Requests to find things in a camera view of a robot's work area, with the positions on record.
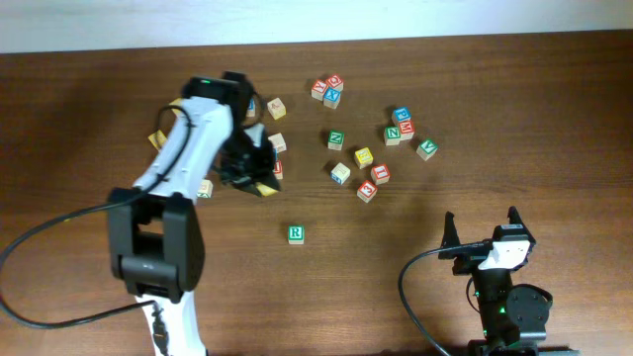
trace white wall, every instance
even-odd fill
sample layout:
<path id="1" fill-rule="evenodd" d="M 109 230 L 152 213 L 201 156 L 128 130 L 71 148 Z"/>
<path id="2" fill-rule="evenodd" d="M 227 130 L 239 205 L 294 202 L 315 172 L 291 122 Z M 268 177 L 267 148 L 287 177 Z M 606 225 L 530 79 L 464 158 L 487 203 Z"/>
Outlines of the white wall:
<path id="1" fill-rule="evenodd" d="M 0 0 L 0 52 L 633 28 L 633 0 Z"/>

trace small block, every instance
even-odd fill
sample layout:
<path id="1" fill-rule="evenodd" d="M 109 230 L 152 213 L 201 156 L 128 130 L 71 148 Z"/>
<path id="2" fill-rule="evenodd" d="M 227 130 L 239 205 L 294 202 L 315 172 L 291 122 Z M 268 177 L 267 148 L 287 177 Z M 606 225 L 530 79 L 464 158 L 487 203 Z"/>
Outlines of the small block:
<path id="1" fill-rule="evenodd" d="M 408 111 L 407 107 L 397 108 L 392 113 L 392 121 L 396 125 L 407 120 L 411 120 L 411 113 Z"/>
<path id="2" fill-rule="evenodd" d="M 411 120 L 400 122 L 398 128 L 400 129 L 400 140 L 412 139 L 415 135 L 415 128 Z"/>
<path id="3" fill-rule="evenodd" d="M 270 112 L 270 115 L 272 115 L 275 120 L 279 120 L 286 115 L 286 107 L 279 98 L 269 101 L 267 106 L 268 112 Z"/>
<path id="4" fill-rule="evenodd" d="M 329 132 L 327 139 L 327 148 L 341 150 L 343 149 L 343 141 L 345 140 L 345 133 L 332 130 Z"/>
<path id="5" fill-rule="evenodd" d="M 325 82 L 317 80 L 315 82 L 315 85 L 313 85 L 313 91 L 312 91 L 313 98 L 319 101 L 323 101 L 323 95 L 325 94 L 326 90 L 327 90 L 327 84 L 325 84 Z"/>
<path id="6" fill-rule="evenodd" d="M 340 103 L 340 92 L 332 88 L 328 88 L 323 96 L 323 104 L 330 109 L 336 109 Z"/>
<path id="7" fill-rule="evenodd" d="M 280 133 L 275 133 L 269 136 L 268 140 L 273 143 L 273 148 L 277 151 L 277 153 L 281 153 L 287 149 L 284 137 Z"/>
<path id="8" fill-rule="evenodd" d="M 261 184 L 259 182 L 257 182 L 257 184 L 255 184 L 255 188 L 259 191 L 259 193 L 262 195 L 262 197 L 269 197 L 275 193 L 279 193 L 279 191 L 270 188 L 269 186 L 265 185 L 265 184 Z"/>
<path id="9" fill-rule="evenodd" d="M 248 109 L 246 110 L 246 117 L 247 118 L 255 117 L 255 100 L 252 98 L 250 99 L 250 102 L 248 103 Z"/>
<path id="10" fill-rule="evenodd" d="M 165 143 L 167 142 L 167 137 L 165 137 L 165 134 L 161 130 L 158 130 L 157 132 L 152 133 L 147 138 L 149 139 L 151 144 L 154 145 L 154 148 L 158 150 L 160 150 L 160 147 L 164 146 Z"/>
<path id="11" fill-rule="evenodd" d="M 306 228 L 303 225 L 288 226 L 288 243 L 304 244 L 306 240 Z"/>
<path id="12" fill-rule="evenodd" d="M 388 127 L 385 129 L 385 145 L 398 145 L 400 144 L 400 140 L 400 129 L 397 127 Z"/>
<path id="13" fill-rule="evenodd" d="M 380 164 L 372 168 L 372 180 L 376 185 L 389 182 L 391 176 L 387 164 Z"/>
<path id="14" fill-rule="evenodd" d="M 281 161 L 275 162 L 275 169 L 273 170 L 273 173 L 275 174 L 275 178 L 279 180 L 284 179 L 284 168 L 281 165 Z"/>
<path id="15" fill-rule="evenodd" d="M 332 76 L 330 76 L 329 78 L 327 78 L 327 80 L 325 81 L 325 83 L 327 84 L 328 87 L 336 90 L 337 92 L 342 92 L 343 91 L 343 79 L 341 79 L 338 74 L 334 74 Z"/>
<path id="16" fill-rule="evenodd" d="M 422 157 L 423 160 L 427 160 L 432 157 L 435 152 L 437 152 L 437 144 L 430 139 L 421 143 L 415 151 L 415 153 Z"/>
<path id="17" fill-rule="evenodd" d="M 349 178 L 351 171 L 347 168 L 343 163 L 336 164 L 336 167 L 332 169 L 330 173 L 330 177 L 334 180 L 334 182 L 338 184 L 343 184 Z"/>
<path id="18" fill-rule="evenodd" d="M 356 195 L 358 196 L 358 198 L 362 199 L 363 202 L 369 203 L 369 201 L 371 201 L 376 196 L 376 192 L 378 192 L 378 188 L 376 188 L 375 185 L 371 184 L 370 181 L 365 181 L 363 184 L 360 185 L 360 188 L 358 188 L 358 192 L 356 193 Z"/>
<path id="19" fill-rule="evenodd" d="M 374 156 L 372 156 L 369 148 L 365 147 L 354 152 L 354 160 L 358 168 L 363 169 L 374 162 Z"/>
<path id="20" fill-rule="evenodd" d="M 198 197 L 200 198 L 211 198 L 211 194 L 214 190 L 214 184 L 211 183 L 210 180 L 204 179 L 200 183 L 200 188 L 198 189 Z"/>

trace wooden alphabet block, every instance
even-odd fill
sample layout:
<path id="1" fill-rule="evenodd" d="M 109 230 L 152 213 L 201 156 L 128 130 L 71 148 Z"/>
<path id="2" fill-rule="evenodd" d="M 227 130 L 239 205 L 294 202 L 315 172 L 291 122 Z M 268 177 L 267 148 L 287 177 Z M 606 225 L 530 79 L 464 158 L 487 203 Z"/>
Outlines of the wooden alphabet block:
<path id="1" fill-rule="evenodd" d="M 323 104 L 330 109 L 336 109 L 338 107 L 338 103 L 340 103 L 340 92 L 327 88 L 325 91 L 325 95 L 323 96 Z"/>
<path id="2" fill-rule="evenodd" d="M 423 160 L 432 157 L 435 152 L 437 152 L 437 144 L 430 139 L 421 143 L 415 151 Z"/>
<path id="3" fill-rule="evenodd" d="M 389 182 L 389 178 L 391 178 L 391 176 L 392 175 L 387 168 L 387 164 L 377 165 L 372 168 L 372 180 L 376 185 Z"/>
<path id="4" fill-rule="evenodd" d="M 152 133 L 147 137 L 151 144 L 154 145 L 154 148 L 160 150 L 162 146 L 167 142 L 167 137 L 165 137 L 164 133 L 161 130 L 158 130 L 155 133 Z"/>
<path id="5" fill-rule="evenodd" d="M 344 140 L 345 133 L 332 130 L 329 132 L 329 138 L 327 139 L 327 148 L 341 150 L 343 148 Z"/>
<path id="6" fill-rule="evenodd" d="M 313 86 L 313 98 L 319 101 L 323 101 L 323 95 L 325 95 L 326 90 L 327 84 L 325 84 L 325 82 L 317 80 L 315 82 L 315 85 Z"/>
<path id="7" fill-rule="evenodd" d="M 254 118 L 255 117 L 255 100 L 253 98 L 250 98 L 250 102 L 248 102 L 248 109 L 246 110 L 246 117 L 247 118 Z"/>
<path id="8" fill-rule="evenodd" d="M 337 92 L 343 91 L 343 79 L 341 79 L 338 74 L 334 74 L 327 78 L 325 83 L 327 83 L 328 87 L 336 90 Z"/>
<path id="9" fill-rule="evenodd" d="M 198 197 L 200 198 L 211 198 L 211 193 L 214 190 L 214 184 L 211 183 L 210 180 L 204 179 L 202 183 L 200 183 L 200 188 L 198 189 Z"/>
<path id="10" fill-rule="evenodd" d="M 288 227 L 288 243 L 304 244 L 306 241 L 306 229 L 303 225 L 290 225 Z"/>
<path id="11" fill-rule="evenodd" d="M 388 127 L 385 129 L 385 145 L 400 144 L 400 129 L 397 127 Z"/>
<path id="12" fill-rule="evenodd" d="M 343 183 L 345 183 L 347 178 L 349 178 L 350 174 L 351 171 L 349 170 L 349 168 L 345 167 L 343 163 L 338 163 L 336 164 L 336 167 L 332 169 L 330 176 L 332 177 L 334 182 L 342 185 Z"/>
<path id="13" fill-rule="evenodd" d="M 361 184 L 360 188 L 358 188 L 356 195 L 358 198 L 362 199 L 363 202 L 369 203 L 369 201 L 376 196 L 376 192 L 378 192 L 378 188 L 369 181 L 365 181 Z"/>
<path id="14" fill-rule="evenodd" d="M 281 165 L 281 161 L 275 162 L 275 169 L 273 170 L 273 173 L 275 174 L 275 178 L 278 180 L 284 179 L 284 168 Z"/>
<path id="15" fill-rule="evenodd" d="M 269 101 L 267 106 L 268 112 L 270 112 L 270 115 L 272 115 L 275 120 L 279 120 L 286 115 L 286 107 L 279 98 Z"/>
<path id="16" fill-rule="evenodd" d="M 413 127 L 413 121 L 407 120 L 398 124 L 400 129 L 400 140 L 412 139 L 415 134 L 415 128 Z"/>
<path id="17" fill-rule="evenodd" d="M 369 147 L 365 147 L 354 152 L 354 160 L 358 168 L 363 169 L 374 163 L 374 156 L 372 156 L 372 152 L 369 151 Z"/>
<path id="18" fill-rule="evenodd" d="M 280 133 L 275 133 L 268 137 L 268 140 L 273 143 L 273 148 L 277 153 L 281 153 L 287 149 L 284 137 Z"/>
<path id="19" fill-rule="evenodd" d="M 397 108 L 392 113 L 392 121 L 396 125 L 407 120 L 411 120 L 411 113 L 408 111 L 407 107 Z"/>

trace block with green letter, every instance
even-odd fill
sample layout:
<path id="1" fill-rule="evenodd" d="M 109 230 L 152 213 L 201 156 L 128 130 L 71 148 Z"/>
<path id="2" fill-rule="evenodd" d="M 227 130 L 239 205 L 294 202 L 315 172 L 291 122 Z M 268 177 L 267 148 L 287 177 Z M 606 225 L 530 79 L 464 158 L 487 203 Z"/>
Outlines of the block with green letter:
<path id="1" fill-rule="evenodd" d="M 290 225 L 288 227 L 288 243 L 304 244 L 306 229 L 303 225 Z"/>
<path id="2" fill-rule="evenodd" d="M 437 144 L 430 139 L 421 143 L 416 151 L 423 160 L 427 160 L 432 157 L 435 152 L 437 152 Z"/>
<path id="3" fill-rule="evenodd" d="M 400 144 L 400 129 L 397 127 L 388 127 L 385 129 L 385 145 Z"/>
<path id="4" fill-rule="evenodd" d="M 327 138 L 327 148 L 341 150 L 343 149 L 343 141 L 345 140 L 345 133 L 332 130 L 329 132 Z"/>

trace block with red letter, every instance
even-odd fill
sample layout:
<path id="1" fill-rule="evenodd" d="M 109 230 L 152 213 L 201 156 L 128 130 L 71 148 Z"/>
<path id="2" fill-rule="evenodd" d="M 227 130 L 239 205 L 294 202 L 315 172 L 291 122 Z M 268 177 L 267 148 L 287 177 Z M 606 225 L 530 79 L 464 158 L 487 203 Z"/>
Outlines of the block with red letter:
<path id="1" fill-rule="evenodd" d="M 369 181 L 365 181 L 361 184 L 360 188 L 358 188 L 358 193 L 356 193 L 356 195 L 358 198 L 362 199 L 363 202 L 369 203 L 369 201 L 376 196 L 376 192 L 378 192 L 378 188 Z"/>
<path id="2" fill-rule="evenodd" d="M 407 120 L 398 124 L 400 130 L 400 140 L 412 139 L 415 134 L 415 128 L 413 127 L 413 121 Z"/>
<path id="3" fill-rule="evenodd" d="M 326 90 L 327 84 L 325 84 L 325 82 L 317 80 L 315 82 L 315 85 L 313 86 L 313 98 L 319 101 L 323 101 L 323 95 L 325 95 Z"/>
<path id="4" fill-rule="evenodd" d="M 270 115 L 272 115 L 275 120 L 279 120 L 286 115 L 286 107 L 279 98 L 269 101 L 267 106 Z"/>
<path id="5" fill-rule="evenodd" d="M 275 169 L 273 170 L 273 173 L 275 174 L 275 178 L 278 180 L 284 179 L 284 168 L 281 165 L 281 161 L 275 162 Z"/>
<path id="6" fill-rule="evenodd" d="M 372 168 L 372 180 L 376 185 L 389 182 L 389 178 L 391 178 L 391 176 L 392 175 L 387 168 L 387 164 L 377 165 Z"/>
<path id="7" fill-rule="evenodd" d="M 343 91 L 343 79 L 341 79 L 338 74 L 334 74 L 327 78 L 325 83 L 328 87 L 336 90 L 337 92 Z"/>
<path id="8" fill-rule="evenodd" d="M 268 140 L 273 143 L 273 148 L 275 148 L 277 153 L 281 153 L 286 150 L 286 142 L 280 133 L 275 133 L 269 136 Z"/>

